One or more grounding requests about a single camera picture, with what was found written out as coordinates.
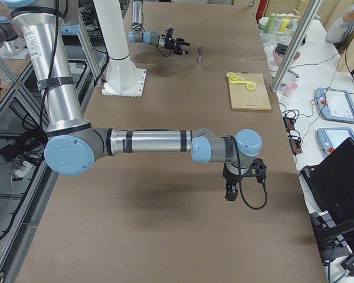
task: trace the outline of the laptop screen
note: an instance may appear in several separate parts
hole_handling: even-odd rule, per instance
[[[354,218],[354,141],[347,138],[311,173],[310,188],[319,208],[336,224]],[[343,234],[354,253],[354,231]]]

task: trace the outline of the pink cup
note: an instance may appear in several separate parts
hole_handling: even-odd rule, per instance
[[[297,89],[297,84],[292,81],[289,81],[286,84],[283,95],[284,96],[292,96],[296,89]]]

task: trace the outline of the label sticker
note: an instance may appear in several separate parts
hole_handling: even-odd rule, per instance
[[[24,37],[26,40],[26,45],[28,47],[30,58],[40,57],[41,50],[38,44],[38,34],[34,31],[27,31],[24,33]]]

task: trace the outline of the power strip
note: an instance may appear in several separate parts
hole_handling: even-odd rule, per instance
[[[303,151],[301,150],[300,145],[297,144],[296,140],[293,139],[290,136],[289,136],[289,142],[290,142],[290,147],[291,147],[291,151],[293,152],[293,155],[297,155],[297,154],[303,153]]]
[[[292,118],[289,118],[287,116],[284,116],[283,117],[283,123],[284,123],[284,126],[286,128],[286,131],[289,133],[290,131],[293,131],[295,130],[295,126],[294,126],[294,123],[293,123],[293,119]]]

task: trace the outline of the wooden cutting board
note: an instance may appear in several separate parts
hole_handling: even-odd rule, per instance
[[[228,78],[231,108],[234,110],[270,111],[271,105],[262,74],[235,74],[242,77],[244,81],[253,81],[257,85],[255,90],[248,90],[245,84],[230,84],[230,79]]]

